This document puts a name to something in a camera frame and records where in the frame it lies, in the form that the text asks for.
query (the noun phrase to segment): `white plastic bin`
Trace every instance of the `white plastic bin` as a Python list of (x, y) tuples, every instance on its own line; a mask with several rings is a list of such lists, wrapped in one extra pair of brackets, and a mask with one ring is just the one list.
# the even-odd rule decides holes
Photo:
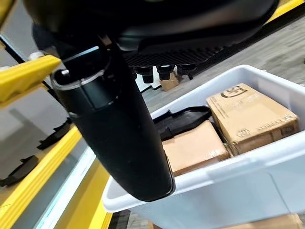
[(304, 87), (241, 65), (157, 110), (152, 117), (206, 105), (207, 97), (239, 83), (293, 111), (299, 116), (302, 132), (178, 176), (171, 196), (150, 203), (132, 197), (111, 177), (102, 196), (107, 211), (129, 209), (163, 229), (215, 229), (304, 211)]

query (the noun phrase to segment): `black plastic part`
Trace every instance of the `black plastic part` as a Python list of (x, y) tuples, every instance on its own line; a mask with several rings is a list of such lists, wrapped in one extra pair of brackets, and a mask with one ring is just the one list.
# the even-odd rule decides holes
[(153, 67), (137, 67), (135, 71), (142, 75), (144, 83), (153, 83)]
[(176, 113), (171, 111), (155, 118), (153, 122), (160, 134), (162, 141), (192, 130), (212, 115), (211, 109), (207, 106), (185, 108)]
[(160, 136), (122, 59), (114, 54), (104, 71), (73, 84), (51, 81), (88, 145), (128, 193), (148, 202), (174, 192)]
[(24, 179), (37, 165), (38, 158), (30, 156), (20, 160), (22, 164), (12, 171), (9, 176), (3, 180), (0, 179), (0, 186), (11, 186)]
[(153, 83), (153, 75), (142, 75), (144, 83)]
[(39, 141), (40, 145), (37, 146), (37, 148), (43, 150), (61, 140), (61, 138), (64, 137), (66, 133), (68, 133), (68, 131), (70, 130), (71, 124), (71, 119), (67, 118), (67, 121), (64, 122), (61, 126), (54, 128), (55, 132), (53, 134), (48, 136), (46, 139)]
[(157, 66), (160, 80), (169, 80), (175, 65)]

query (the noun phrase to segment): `yellow metal beam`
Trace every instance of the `yellow metal beam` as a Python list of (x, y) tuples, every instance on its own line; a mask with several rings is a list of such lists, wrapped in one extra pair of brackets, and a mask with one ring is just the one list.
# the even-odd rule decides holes
[(268, 22), (282, 16), (293, 8), (304, 3), (304, 0), (281, 0), (280, 5)]
[(107, 229), (112, 213), (105, 211), (102, 193), (109, 174), (95, 159), (56, 224), (56, 229)]

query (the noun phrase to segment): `cardboard box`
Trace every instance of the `cardboard box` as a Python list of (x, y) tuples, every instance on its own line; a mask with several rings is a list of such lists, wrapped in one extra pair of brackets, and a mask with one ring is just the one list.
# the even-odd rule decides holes
[(175, 176), (230, 157), (210, 121), (164, 141), (163, 148)]
[(176, 87), (179, 85), (179, 81), (176, 78), (175, 72), (172, 72), (170, 74), (170, 79), (169, 80), (160, 80), (160, 84), (162, 86), (162, 89), (167, 92), (168, 90), (171, 90), (172, 88)]
[(302, 229), (302, 222), (297, 214), (283, 215), (247, 223), (226, 229)]
[(207, 102), (234, 155), (299, 132), (294, 113), (243, 83)]

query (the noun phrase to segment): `warehouse floor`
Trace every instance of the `warehouse floor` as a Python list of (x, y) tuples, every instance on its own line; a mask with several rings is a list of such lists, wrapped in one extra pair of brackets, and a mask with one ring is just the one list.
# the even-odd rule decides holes
[[(183, 80), (181, 85), (168, 92), (164, 92), (161, 89), (151, 89), (144, 92), (143, 97), (150, 112), (153, 112), (224, 71), (241, 64), (266, 69), (272, 74), (295, 83), (305, 84), (304, 34), (305, 17), (206, 70), (204, 74), (194, 77), (191, 81)], [(148, 229), (148, 221), (131, 213), (127, 228)]]

